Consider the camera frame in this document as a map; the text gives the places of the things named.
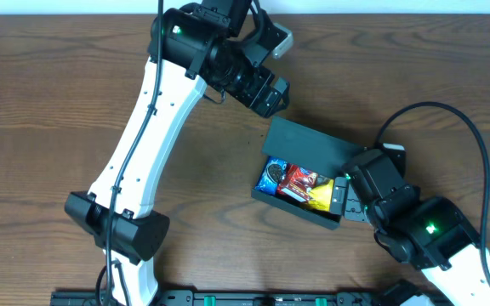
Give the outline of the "dark green box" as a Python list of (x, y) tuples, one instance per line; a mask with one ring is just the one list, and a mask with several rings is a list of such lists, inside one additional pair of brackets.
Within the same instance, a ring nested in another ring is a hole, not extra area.
[[(279, 116), (273, 118), (262, 147), (262, 153), (267, 156), (304, 166), (331, 179), (343, 177), (341, 167), (344, 163), (364, 150), (358, 144), (337, 139)], [(285, 200), (282, 196), (267, 195), (257, 190), (251, 191), (251, 197), (329, 230), (336, 230), (344, 218), (343, 214), (300, 208), (295, 200)]]

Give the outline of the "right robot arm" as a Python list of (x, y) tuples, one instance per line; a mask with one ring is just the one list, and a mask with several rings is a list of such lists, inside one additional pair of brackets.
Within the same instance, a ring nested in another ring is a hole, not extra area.
[(333, 202), (355, 202), (374, 239), (397, 262), (409, 264), (452, 305), (490, 305), (490, 253), (479, 232), (450, 200), (420, 200), (401, 176), (373, 181), (337, 177)]

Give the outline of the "red Hello Panda snack pack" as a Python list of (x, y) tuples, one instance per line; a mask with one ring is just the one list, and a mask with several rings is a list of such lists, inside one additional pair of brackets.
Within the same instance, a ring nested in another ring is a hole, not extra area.
[(299, 202), (308, 202), (309, 191), (315, 187), (317, 178), (317, 173), (291, 164), (276, 192)]

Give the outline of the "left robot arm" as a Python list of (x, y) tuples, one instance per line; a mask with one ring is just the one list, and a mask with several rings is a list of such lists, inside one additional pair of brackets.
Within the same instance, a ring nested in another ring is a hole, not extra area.
[(88, 190), (71, 192), (66, 214), (105, 254), (97, 305), (148, 305), (157, 295), (154, 257), (169, 220), (154, 209), (159, 179), (186, 118), (212, 88), (267, 118), (289, 104), (289, 83), (264, 67), (293, 33), (256, 1), (204, 1), (161, 8), (140, 95), (117, 147)]

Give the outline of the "yellow nut snack bag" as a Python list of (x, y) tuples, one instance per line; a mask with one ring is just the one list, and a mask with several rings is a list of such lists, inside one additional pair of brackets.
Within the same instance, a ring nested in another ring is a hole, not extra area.
[(307, 201), (305, 205), (309, 209), (329, 212), (332, 203), (334, 180), (324, 179), (319, 185), (307, 188)]

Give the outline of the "blue Oreo cookie pack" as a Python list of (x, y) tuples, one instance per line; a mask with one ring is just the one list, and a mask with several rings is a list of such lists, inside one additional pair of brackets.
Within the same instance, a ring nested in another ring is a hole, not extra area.
[(254, 186), (254, 190), (274, 196), (279, 184), (286, 176), (287, 168), (287, 161), (274, 156), (269, 156), (263, 171), (259, 176), (259, 180)]

